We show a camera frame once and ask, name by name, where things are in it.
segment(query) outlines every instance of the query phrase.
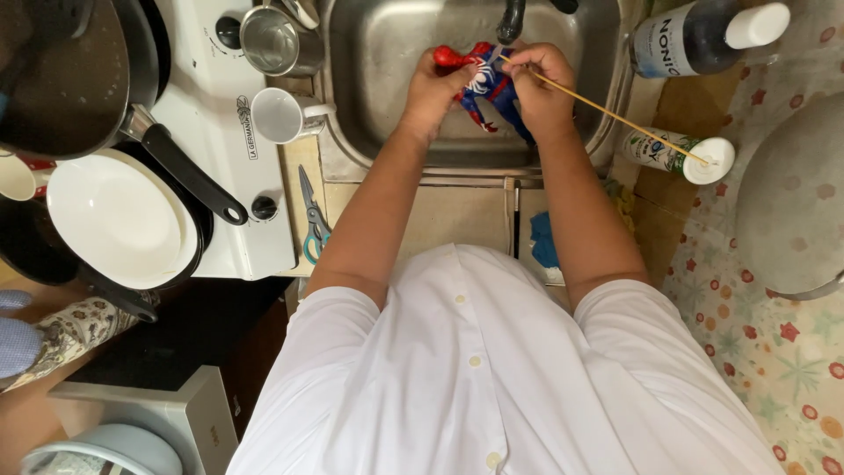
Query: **hand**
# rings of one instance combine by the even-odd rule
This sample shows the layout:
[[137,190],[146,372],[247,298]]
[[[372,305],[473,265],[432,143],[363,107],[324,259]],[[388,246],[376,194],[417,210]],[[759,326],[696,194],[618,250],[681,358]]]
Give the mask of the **hand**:
[[454,96],[469,84],[477,72],[477,65],[467,64],[447,76],[440,76],[436,73],[434,48],[422,53],[410,80],[408,101],[397,128],[419,134],[430,141],[435,139]]
[[510,73],[522,105],[522,120],[538,143],[561,134],[575,133],[571,113],[574,98],[531,74],[542,74],[569,90],[575,89],[575,75],[563,52],[550,43],[533,43],[510,55]]

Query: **white mug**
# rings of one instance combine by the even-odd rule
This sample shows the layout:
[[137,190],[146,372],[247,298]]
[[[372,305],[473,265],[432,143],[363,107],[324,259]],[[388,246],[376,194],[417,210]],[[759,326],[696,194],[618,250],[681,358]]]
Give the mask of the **white mug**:
[[44,196],[54,161],[37,161],[16,155],[0,156],[0,194],[15,201]]
[[265,139],[289,144],[325,127],[325,115],[336,112],[333,104],[323,104],[310,94],[269,87],[252,100],[252,121]]

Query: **stainless steel cup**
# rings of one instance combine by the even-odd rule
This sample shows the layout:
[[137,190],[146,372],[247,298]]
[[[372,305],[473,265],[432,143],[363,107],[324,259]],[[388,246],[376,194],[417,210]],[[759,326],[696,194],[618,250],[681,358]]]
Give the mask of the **stainless steel cup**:
[[263,4],[246,13],[241,24],[246,60],[270,76],[310,78],[325,58],[322,39],[284,10]]

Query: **white spider logo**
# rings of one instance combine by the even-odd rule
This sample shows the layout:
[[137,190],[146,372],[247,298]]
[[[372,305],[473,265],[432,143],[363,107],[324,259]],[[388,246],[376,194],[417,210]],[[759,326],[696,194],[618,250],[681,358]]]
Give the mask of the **white spider logo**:
[[490,87],[488,85],[491,85],[493,81],[492,66],[480,58],[477,59],[477,64],[478,72],[469,82],[469,85],[466,86],[466,89],[471,90],[475,94],[484,95],[490,91]]

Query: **action figure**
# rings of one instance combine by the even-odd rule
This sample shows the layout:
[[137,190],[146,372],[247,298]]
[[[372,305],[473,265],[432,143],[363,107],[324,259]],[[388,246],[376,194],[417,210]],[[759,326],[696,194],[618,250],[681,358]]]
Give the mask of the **action figure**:
[[[495,110],[516,128],[516,132],[522,136],[527,144],[534,146],[536,142],[533,136],[528,132],[528,128],[522,122],[522,117],[513,101],[516,100],[516,88],[513,86],[513,80],[510,76],[496,71],[493,68],[493,62],[498,59],[491,57],[495,48],[486,41],[479,41],[475,43],[475,47],[466,56],[462,56],[459,52],[454,51],[449,46],[438,46],[434,50],[434,62],[438,65],[447,68],[450,73],[462,66],[470,63],[478,65],[478,73],[475,74],[474,79],[467,87],[464,87],[456,96],[454,100],[460,102],[460,105],[466,109],[472,119],[483,130],[487,132],[495,132],[497,127],[493,127],[492,122],[485,122],[484,116],[481,115],[478,104],[475,103],[475,97],[481,96],[487,101],[491,102]],[[505,48],[501,54],[510,56],[512,48]]]

